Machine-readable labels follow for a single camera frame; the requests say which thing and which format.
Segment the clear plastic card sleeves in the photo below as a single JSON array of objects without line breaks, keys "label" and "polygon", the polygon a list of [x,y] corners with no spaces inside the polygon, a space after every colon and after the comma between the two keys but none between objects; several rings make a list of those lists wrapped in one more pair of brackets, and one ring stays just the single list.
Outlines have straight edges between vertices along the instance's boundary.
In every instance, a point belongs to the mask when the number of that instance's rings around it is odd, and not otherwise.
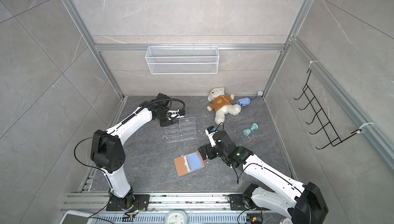
[{"label": "clear plastic card sleeves", "polygon": [[199,152],[188,154],[183,158],[184,158],[184,165],[186,166],[188,173],[202,169],[204,167]]}]

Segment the white teddy bear brown shirt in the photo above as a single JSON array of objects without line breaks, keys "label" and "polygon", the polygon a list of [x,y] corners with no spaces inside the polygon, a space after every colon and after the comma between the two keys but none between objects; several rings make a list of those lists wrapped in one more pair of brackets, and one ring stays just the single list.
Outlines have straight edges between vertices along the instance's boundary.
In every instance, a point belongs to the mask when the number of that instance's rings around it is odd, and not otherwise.
[{"label": "white teddy bear brown shirt", "polygon": [[241,106],[238,104],[232,104],[231,102],[234,100],[234,94],[225,95],[224,87],[215,87],[213,88],[208,95],[208,101],[210,105],[206,107],[209,112],[215,111],[215,124],[219,125],[224,123],[225,115],[238,115],[241,112]]}]

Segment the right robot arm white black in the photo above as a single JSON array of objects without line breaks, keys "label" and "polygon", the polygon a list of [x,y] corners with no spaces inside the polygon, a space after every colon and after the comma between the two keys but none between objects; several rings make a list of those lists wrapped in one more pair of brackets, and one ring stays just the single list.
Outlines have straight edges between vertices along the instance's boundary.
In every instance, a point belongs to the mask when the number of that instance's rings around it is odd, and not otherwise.
[{"label": "right robot arm white black", "polygon": [[236,170],[237,178],[247,174],[269,187],[269,191],[251,184],[242,194],[249,209],[264,208],[291,220],[294,224],[322,224],[329,212],[320,188],[312,182],[304,184],[288,177],[261,160],[246,147],[237,146],[225,130],[210,126],[205,131],[209,143],[198,151],[203,160],[220,158]]}]

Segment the white tablet device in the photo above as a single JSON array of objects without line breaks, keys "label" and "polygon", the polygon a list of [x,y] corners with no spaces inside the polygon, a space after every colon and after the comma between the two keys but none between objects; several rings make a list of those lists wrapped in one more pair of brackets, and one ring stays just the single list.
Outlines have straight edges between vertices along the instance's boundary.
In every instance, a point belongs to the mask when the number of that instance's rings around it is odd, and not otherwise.
[{"label": "white tablet device", "polygon": [[89,218],[90,213],[69,210],[67,211],[59,221],[59,224],[92,224],[93,219]]}]

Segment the clear acrylic tiered holder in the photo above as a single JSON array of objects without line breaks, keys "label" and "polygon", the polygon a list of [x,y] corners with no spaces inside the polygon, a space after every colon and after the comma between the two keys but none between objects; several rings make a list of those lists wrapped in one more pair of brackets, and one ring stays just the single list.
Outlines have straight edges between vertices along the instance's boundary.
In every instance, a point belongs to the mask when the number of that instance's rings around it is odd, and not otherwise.
[{"label": "clear acrylic tiered holder", "polygon": [[196,139],[197,129],[194,117],[181,118],[176,124],[165,128],[163,138],[167,143]]}]

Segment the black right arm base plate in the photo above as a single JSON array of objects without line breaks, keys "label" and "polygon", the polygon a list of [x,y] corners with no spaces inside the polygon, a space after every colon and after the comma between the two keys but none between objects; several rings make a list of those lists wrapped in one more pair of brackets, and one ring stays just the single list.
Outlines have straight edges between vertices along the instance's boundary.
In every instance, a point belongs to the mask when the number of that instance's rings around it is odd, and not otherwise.
[{"label": "black right arm base plate", "polygon": [[256,206],[246,200],[242,194],[229,194],[227,201],[232,211],[254,210]]}]

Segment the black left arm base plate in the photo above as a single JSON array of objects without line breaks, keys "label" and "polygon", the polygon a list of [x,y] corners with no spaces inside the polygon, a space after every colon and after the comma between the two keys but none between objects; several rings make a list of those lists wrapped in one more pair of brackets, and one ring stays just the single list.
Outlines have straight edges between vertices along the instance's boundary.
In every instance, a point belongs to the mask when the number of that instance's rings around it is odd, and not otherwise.
[{"label": "black left arm base plate", "polygon": [[106,211],[136,211],[146,210],[149,205],[149,194],[127,195],[124,198],[110,197]]}]

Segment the aluminium rail front frame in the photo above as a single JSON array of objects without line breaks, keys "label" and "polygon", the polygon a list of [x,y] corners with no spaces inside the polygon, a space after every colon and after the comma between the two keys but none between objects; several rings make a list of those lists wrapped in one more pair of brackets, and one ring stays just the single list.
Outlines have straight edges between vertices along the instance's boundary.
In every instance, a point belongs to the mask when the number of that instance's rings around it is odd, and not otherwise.
[{"label": "aluminium rail front frame", "polygon": [[150,195],[146,210],[106,211],[109,204],[106,193],[70,193],[60,212],[75,210],[90,213],[97,224],[162,224],[166,214],[172,210],[185,211],[190,224],[245,224],[253,215],[276,213],[264,208],[232,211],[227,196],[234,193],[138,194]]}]

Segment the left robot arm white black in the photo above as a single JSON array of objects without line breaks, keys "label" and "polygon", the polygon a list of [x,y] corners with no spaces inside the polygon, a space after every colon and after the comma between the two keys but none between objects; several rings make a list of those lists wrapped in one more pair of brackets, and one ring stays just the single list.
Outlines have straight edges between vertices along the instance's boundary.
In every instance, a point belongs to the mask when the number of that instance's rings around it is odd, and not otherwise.
[{"label": "left robot arm white black", "polygon": [[139,128],[157,119],[161,127],[177,123],[185,116],[185,102],[159,93],[156,99],[144,101],[125,119],[105,131],[97,130],[92,137],[91,160],[109,184],[110,201],[122,210],[134,204],[133,189],[124,172],[124,143]]}]

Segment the blue cat-shaped toy device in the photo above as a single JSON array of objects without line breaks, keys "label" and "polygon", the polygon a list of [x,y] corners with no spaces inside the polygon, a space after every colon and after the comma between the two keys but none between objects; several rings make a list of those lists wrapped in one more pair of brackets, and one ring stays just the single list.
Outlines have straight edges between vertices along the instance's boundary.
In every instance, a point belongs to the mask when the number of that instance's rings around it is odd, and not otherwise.
[{"label": "blue cat-shaped toy device", "polygon": [[248,98],[248,97],[241,98],[241,99],[238,99],[238,100],[236,101],[236,103],[237,103],[237,105],[239,105],[240,107],[245,107],[245,106],[248,106],[248,105],[251,104],[251,99]]}]

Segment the white round timer device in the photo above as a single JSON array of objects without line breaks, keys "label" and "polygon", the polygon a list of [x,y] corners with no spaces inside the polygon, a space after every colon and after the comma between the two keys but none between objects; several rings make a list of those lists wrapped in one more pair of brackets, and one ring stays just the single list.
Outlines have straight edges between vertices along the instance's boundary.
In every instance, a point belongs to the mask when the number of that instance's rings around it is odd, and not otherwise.
[{"label": "white round timer device", "polygon": [[165,216],[164,224],[188,224],[188,215],[183,210],[169,211]]}]

